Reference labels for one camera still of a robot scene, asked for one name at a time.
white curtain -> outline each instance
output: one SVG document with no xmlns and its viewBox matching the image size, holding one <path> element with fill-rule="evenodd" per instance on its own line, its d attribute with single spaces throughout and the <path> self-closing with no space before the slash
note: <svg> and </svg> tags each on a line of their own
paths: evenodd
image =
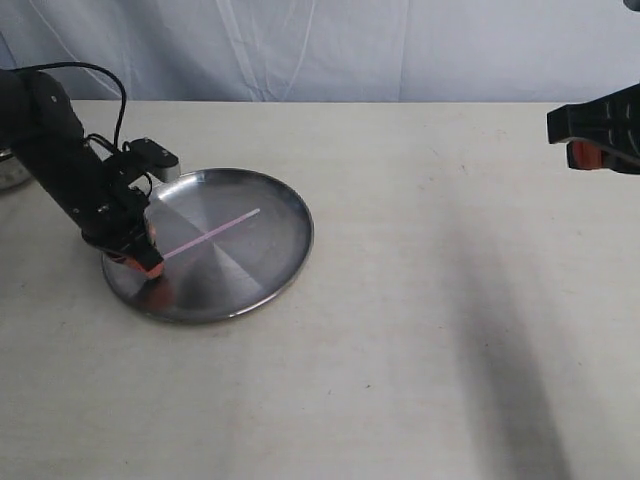
<svg viewBox="0 0 640 480">
<path fill-rule="evenodd" d="M 99 63 L 137 99 L 576 101 L 640 78 L 622 0 L 2 0 L 0 32 L 19 65 Z"/>
</svg>

table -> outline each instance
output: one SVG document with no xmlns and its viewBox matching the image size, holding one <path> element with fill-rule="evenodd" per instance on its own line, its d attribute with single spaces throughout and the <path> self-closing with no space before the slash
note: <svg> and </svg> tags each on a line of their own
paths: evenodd
<svg viewBox="0 0 640 480">
<path fill-rule="evenodd" d="M 567 169 L 554 107 L 132 103 L 183 171 L 296 189 L 314 250 L 266 308 L 171 327 L 37 184 L 2 195 L 0 478 L 640 478 L 640 183 Z"/>
</svg>

stainless steel plate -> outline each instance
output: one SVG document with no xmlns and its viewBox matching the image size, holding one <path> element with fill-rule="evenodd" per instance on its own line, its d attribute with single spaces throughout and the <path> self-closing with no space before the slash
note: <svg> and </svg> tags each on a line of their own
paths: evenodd
<svg viewBox="0 0 640 480">
<path fill-rule="evenodd" d="M 165 273 L 146 277 L 103 256 L 107 282 L 137 310 L 178 323 L 246 313 L 297 276 L 313 244 L 313 221 L 288 186 L 247 170 L 212 169 L 154 190 L 147 216 Z"/>
</svg>

